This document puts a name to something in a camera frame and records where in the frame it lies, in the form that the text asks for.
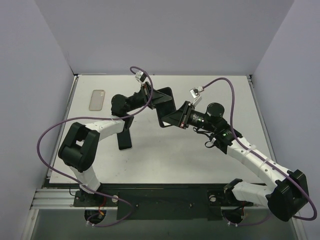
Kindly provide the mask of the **black phone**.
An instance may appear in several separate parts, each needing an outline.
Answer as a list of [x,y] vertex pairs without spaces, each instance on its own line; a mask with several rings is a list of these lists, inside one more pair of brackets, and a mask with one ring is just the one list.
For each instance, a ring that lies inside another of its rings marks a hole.
[[132,140],[131,140],[131,134],[129,129],[118,133],[116,136],[117,136],[118,149],[120,151],[125,151],[132,148]]
[[159,126],[161,128],[167,128],[168,126],[164,126],[161,118],[176,111],[176,104],[175,104],[174,97],[173,97],[173,100],[171,100],[169,102],[158,104],[155,109],[157,112]]

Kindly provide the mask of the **beige phone case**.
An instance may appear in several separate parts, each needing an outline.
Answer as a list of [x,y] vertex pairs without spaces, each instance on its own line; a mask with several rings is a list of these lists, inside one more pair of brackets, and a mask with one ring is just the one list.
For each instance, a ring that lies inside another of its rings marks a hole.
[[103,109],[106,92],[102,89],[95,89],[92,91],[89,107],[90,111],[101,111]]

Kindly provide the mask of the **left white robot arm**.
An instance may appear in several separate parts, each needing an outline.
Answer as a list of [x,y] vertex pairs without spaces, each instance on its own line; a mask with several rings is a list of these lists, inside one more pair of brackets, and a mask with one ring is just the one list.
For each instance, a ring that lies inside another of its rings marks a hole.
[[89,124],[75,122],[69,128],[58,150],[58,157],[73,171],[90,205],[97,206],[103,200],[101,182],[93,168],[99,142],[116,135],[119,150],[131,149],[130,127],[134,118],[129,116],[129,112],[143,106],[155,109],[158,118],[175,111],[172,89],[152,89],[148,82],[144,83],[139,92],[131,96],[116,94],[112,97],[110,120]]

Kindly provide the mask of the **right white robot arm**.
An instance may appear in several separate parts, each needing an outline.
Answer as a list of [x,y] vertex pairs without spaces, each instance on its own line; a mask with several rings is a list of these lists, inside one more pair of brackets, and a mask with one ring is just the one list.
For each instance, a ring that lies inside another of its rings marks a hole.
[[256,150],[238,131],[231,129],[223,118],[224,112],[224,107],[216,102],[209,104],[201,113],[185,101],[178,110],[161,117],[161,121],[182,129],[193,126],[195,132],[206,134],[213,141],[213,146],[238,160],[263,181],[263,185],[258,185],[236,178],[224,187],[226,203],[262,205],[279,220],[287,222],[308,202],[305,174],[298,169],[291,171]]

